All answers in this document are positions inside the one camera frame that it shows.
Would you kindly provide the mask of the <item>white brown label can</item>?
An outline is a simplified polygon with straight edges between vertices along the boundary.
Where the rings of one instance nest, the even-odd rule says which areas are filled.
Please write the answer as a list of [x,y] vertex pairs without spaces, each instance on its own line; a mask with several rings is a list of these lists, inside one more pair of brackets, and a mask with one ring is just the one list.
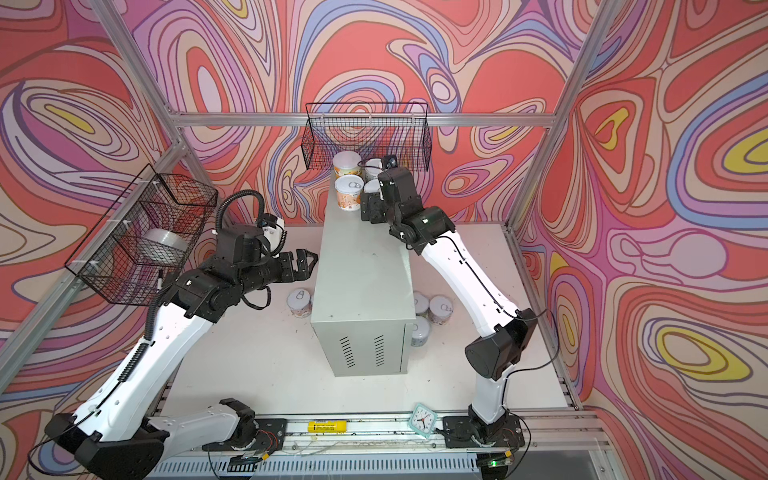
[[363,164],[363,174],[366,181],[376,180],[382,171],[381,158],[371,158],[366,160]]

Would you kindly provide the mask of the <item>pink label can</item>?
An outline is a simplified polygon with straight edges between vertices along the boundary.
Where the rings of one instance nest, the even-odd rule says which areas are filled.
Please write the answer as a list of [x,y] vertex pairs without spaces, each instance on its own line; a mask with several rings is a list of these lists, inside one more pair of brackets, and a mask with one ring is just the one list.
[[335,180],[338,207],[343,211],[356,211],[361,207],[361,194],[365,182],[357,175],[343,175]]
[[429,301],[428,318],[436,325],[446,324],[453,315],[452,301],[443,295],[435,295]]

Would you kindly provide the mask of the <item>orange fruit can plastic lid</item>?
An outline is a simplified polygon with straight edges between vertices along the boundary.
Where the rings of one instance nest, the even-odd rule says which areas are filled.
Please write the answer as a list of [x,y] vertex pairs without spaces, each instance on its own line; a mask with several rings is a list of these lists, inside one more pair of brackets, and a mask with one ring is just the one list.
[[362,169],[361,156],[354,151],[340,151],[332,159],[332,168],[336,178],[346,175],[360,176]]

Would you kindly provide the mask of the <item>blue can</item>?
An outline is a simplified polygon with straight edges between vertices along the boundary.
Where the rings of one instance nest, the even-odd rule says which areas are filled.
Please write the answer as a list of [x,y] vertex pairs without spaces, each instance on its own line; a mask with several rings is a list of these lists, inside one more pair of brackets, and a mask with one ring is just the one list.
[[423,316],[417,316],[411,335],[411,346],[414,348],[425,346],[430,334],[431,322]]

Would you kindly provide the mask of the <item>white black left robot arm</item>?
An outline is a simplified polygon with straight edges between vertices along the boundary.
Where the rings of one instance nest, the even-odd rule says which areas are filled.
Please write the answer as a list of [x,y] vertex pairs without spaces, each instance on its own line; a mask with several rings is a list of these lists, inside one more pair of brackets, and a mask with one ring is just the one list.
[[191,348],[246,294],[311,277],[317,254],[284,250],[286,238],[279,222],[218,228],[215,253],[157,293],[130,354],[75,412],[50,419],[48,440],[101,479],[143,479],[158,463],[206,445],[252,448],[255,413],[234,398],[180,417],[147,412]]

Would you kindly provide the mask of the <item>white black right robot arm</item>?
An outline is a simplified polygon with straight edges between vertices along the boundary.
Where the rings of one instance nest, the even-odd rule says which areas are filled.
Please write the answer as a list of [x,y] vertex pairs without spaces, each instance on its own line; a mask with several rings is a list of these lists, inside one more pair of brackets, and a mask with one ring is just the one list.
[[475,394],[462,418],[464,433],[443,428],[444,438],[492,445],[512,420],[505,405],[507,381],[538,325],[490,280],[465,246],[456,226],[439,207],[426,207],[413,174],[394,155],[380,160],[380,200],[372,222],[386,222],[389,234],[423,257],[451,287],[467,310],[478,338],[464,349],[476,377]]

